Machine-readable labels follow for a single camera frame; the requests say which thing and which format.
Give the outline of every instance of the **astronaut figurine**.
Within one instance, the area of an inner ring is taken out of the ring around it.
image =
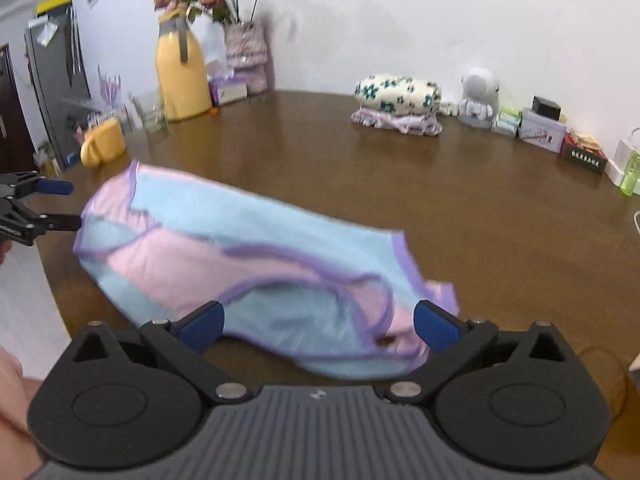
[[[469,126],[490,128],[498,106],[498,83],[484,68],[473,68],[462,78],[464,97],[458,104],[458,118]]]

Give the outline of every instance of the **folded blanket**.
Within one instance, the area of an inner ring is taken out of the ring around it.
[[[423,362],[412,311],[452,314],[452,286],[425,282],[401,232],[331,219],[178,171],[133,163],[82,213],[74,251],[137,324],[210,300],[225,331],[340,378],[398,376]],[[393,338],[391,345],[378,344]]]

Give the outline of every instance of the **human hand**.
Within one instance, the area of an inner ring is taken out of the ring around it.
[[[2,240],[0,242],[0,264],[4,262],[4,257],[9,252],[12,245],[13,245],[13,242],[11,240]]]
[[[20,362],[0,347],[0,471],[22,480],[42,465],[27,428],[27,411],[39,381],[22,376]]]

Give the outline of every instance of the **door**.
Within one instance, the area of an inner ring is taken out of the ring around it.
[[[9,46],[0,46],[0,173],[37,170],[34,152],[15,87]]]

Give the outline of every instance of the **flower vase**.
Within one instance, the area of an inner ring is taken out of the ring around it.
[[[159,28],[156,70],[165,117],[181,121],[211,110],[204,58],[184,11],[164,13]]]
[[[260,22],[233,23],[225,26],[226,62],[236,77],[246,82],[248,94],[267,89],[264,69],[269,60],[264,27]]]

